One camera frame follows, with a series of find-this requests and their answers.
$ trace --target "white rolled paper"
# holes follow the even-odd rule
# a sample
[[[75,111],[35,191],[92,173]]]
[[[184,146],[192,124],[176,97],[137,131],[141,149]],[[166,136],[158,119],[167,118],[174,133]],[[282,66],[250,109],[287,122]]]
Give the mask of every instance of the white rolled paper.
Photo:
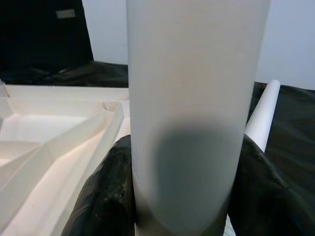
[[[246,125],[245,134],[249,136],[263,152],[265,152],[266,149],[279,89],[280,82],[278,80],[272,80],[268,83]]]
[[[223,234],[268,6],[127,1],[139,235]]]

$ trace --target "white cardboard tray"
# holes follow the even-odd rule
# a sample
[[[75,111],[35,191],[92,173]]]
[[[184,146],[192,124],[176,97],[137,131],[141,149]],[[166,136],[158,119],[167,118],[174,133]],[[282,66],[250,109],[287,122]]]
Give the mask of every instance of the white cardboard tray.
[[[129,133],[126,88],[0,86],[0,235],[59,236],[86,179]]]

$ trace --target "paper roll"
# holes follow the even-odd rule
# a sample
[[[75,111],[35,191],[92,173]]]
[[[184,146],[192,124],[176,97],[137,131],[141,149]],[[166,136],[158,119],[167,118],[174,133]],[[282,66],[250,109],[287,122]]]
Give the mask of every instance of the paper roll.
[[[246,125],[245,134],[248,135],[263,152],[265,152],[266,149],[279,89],[280,82],[278,80],[272,80],[268,83]]]
[[[222,235],[268,0],[128,0],[141,236]]]

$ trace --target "white wall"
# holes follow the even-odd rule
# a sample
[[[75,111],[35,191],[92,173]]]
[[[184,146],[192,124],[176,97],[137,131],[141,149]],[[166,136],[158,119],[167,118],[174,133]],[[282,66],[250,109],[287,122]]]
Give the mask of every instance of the white wall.
[[[82,0],[94,60],[127,64],[126,0]]]
[[[257,80],[315,89],[315,0],[272,0]]]
[[[127,64],[126,0],[82,0],[95,60]],[[315,89],[315,0],[272,0],[257,81]]]

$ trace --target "black trash bag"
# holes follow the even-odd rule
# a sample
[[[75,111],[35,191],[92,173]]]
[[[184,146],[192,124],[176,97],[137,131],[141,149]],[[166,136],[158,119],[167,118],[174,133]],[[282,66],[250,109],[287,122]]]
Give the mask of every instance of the black trash bag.
[[[128,88],[128,66],[90,61],[61,70],[53,78],[57,86]]]
[[[128,135],[85,182],[62,236],[133,236],[134,206]]]
[[[237,236],[315,235],[315,91],[281,86],[265,154],[244,138],[229,215]]]
[[[32,64],[0,71],[0,78],[11,85],[82,86],[128,88],[128,66],[88,61],[62,68]]]

